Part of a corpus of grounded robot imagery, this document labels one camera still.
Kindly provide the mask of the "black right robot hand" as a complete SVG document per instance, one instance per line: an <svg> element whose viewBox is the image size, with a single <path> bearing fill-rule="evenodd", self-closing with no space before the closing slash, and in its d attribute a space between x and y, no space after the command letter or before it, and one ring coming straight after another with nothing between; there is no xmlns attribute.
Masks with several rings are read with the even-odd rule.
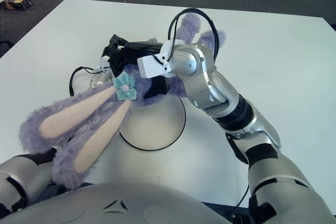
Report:
<svg viewBox="0 0 336 224"><path fill-rule="evenodd" d="M109 64L113 75L118 77L127 65L137 66L137 59L155 55L160 52L162 43L159 42L129 42L124 47L119 47L121 49L120 53L110 58ZM168 79L165 77L154 77L151 78L151 87L144 95L145 99L149 99L159 94L167 94L170 87L168 84Z"/></svg>

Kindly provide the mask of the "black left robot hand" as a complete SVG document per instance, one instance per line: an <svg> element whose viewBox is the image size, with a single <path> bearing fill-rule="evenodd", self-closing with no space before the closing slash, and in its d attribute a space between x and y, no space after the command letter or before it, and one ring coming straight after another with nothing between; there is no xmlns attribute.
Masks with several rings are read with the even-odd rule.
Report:
<svg viewBox="0 0 336 224"><path fill-rule="evenodd" d="M121 49L119 48L124 47L126 44L128 43L127 40L117 36L116 34L114 34L110 40L109 40L109 44L103 49L102 52L102 57L104 56L108 56L110 58L112 58L113 56L117 55L120 53Z"/></svg>

